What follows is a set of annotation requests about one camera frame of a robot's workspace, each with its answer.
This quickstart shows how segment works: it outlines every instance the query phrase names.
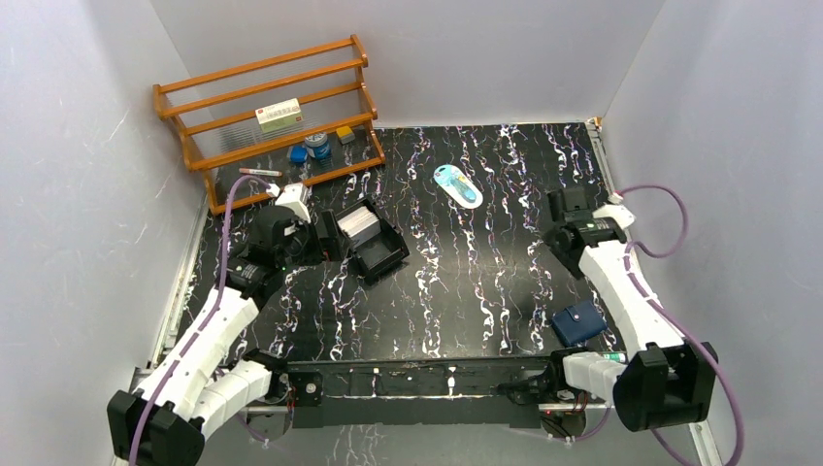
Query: black plastic tray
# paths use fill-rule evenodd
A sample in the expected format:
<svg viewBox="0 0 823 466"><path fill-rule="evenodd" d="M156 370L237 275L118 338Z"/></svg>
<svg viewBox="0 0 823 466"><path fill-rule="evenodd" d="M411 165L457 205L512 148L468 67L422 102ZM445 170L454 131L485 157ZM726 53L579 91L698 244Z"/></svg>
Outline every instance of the black plastic tray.
<svg viewBox="0 0 823 466"><path fill-rule="evenodd" d="M338 212L337 221L361 207L366 207L378 218L380 229L373 236L359 238L356 244L349 238L352 241L349 254L357 263L360 275L363 276L366 283L371 284L376 282L381 275L403 262L403 259L409 256L409 248L406 246L406 241L403 240L400 231L379 214L375 209L375 205L368 198L359 199L351 206Z"/></svg>

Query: white pen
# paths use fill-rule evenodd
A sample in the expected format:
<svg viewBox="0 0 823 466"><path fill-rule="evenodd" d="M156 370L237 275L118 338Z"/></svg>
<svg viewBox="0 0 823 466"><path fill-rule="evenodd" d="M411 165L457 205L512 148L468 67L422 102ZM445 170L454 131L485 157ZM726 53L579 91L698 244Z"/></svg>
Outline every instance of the white pen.
<svg viewBox="0 0 823 466"><path fill-rule="evenodd" d="M246 175L263 175L264 177L282 177L282 172L277 170L258 170L256 168L241 168L240 173Z"/></svg>

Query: small cardboard box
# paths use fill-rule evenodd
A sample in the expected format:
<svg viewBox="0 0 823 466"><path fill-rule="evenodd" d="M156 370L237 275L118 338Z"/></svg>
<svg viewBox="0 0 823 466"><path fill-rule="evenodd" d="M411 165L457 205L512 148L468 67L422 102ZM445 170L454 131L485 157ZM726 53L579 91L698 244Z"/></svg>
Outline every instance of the small cardboard box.
<svg viewBox="0 0 823 466"><path fill-rule="evenodd" d="M300 112L300 103L297 102L297 99L290 99L257 109L255 114L257 115L257 122L260 123L260 131L264 133L303 121L303 114Z"/></svg>

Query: black marble table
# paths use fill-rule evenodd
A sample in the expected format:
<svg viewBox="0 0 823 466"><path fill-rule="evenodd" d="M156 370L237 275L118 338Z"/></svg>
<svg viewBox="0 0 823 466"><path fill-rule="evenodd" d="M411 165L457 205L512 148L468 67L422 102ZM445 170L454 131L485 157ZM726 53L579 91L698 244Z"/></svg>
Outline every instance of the black marble table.
<svg viewBox="0 0 823 466"><path fill-rule="evenodd" d="M252 348L289 361L549 353L562 348L548 325L552 314L592 298L609 330L588 345L623 350L590 284L575 281L541 241L551 222L549 190L583 185L591 201L606 201L583 123L384 129L378 137L386 165L314 186L310 210L339 210L369 196L401 229L411 256L372 286L347 262L291 271L281 293L235 342L229 360ZM365 139L359 134L345 148L333 142L333 163L372 157ZM480 207L457 206L435 184L435 169L446 163L461 168L482 191ZM323 169L289 166L282 153L245 164L285 171L280 185ZM237 168L217 176L226 191ZM233 215L233 243L243 240L259 208ZM221 221L207 220L179 335L214 285Z"/></svg>

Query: jar lid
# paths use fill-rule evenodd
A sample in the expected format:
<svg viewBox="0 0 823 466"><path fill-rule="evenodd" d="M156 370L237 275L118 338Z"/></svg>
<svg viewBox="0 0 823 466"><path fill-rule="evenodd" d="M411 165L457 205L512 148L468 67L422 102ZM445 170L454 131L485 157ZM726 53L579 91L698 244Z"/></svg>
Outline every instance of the jar lid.
<svg viewBox="0 0 823 466"><path fill-rule="evenodd" d="M326 133L317 133L312 134L311 136L306 136L306 139L303 142L310 148L319 148L320 146L326 144L326 141L328 140L329 137Z"/></svg>

